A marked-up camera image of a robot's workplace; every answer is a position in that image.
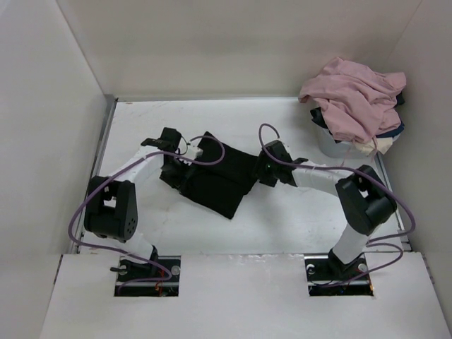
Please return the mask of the black trousers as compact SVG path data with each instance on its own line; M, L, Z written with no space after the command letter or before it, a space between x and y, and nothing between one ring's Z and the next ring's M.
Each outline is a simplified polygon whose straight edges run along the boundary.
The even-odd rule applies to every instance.
M225 156L218 164L191 165L191 175L179 193L231 220L256 183L253 170L258 157L223 146Z

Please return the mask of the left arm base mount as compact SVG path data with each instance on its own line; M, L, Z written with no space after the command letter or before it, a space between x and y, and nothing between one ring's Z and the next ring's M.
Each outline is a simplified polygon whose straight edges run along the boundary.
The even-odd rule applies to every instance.
M109 270L115 274L115 297L178 297L182 260L180 256L151 255L153 265L122 256Z

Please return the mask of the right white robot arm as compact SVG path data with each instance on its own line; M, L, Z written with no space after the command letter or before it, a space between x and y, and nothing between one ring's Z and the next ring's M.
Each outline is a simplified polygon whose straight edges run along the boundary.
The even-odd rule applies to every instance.
M254 173L267 186L278 182L297 188L312 188L339 199L347 225L328 252L326 266L331 283L356 280L364 247L371 236L397 211L397 202L378 174L368 165L357 169L318 165L305 158L292 159L279 139L262 146Z

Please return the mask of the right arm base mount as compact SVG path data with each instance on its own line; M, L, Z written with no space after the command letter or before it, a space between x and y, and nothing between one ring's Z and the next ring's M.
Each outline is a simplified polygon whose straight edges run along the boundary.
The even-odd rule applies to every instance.
M373 287L364 254L347 266L335 266L325 255L305 256L304 266L310 297L373 297Z

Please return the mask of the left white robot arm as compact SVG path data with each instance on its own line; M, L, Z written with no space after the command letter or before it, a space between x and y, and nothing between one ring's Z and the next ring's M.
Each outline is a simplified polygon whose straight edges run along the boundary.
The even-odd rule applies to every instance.
M158 262L155 246L138 231L137 188L156 172L176 174L186 170L203 151L186 141L176 129L165 127L159 138L146 138L139 149L116 172L95 176L88 185L83 225L106 244L98 249L129 257L118 273L134 273L142 281L172 277L171 270Z

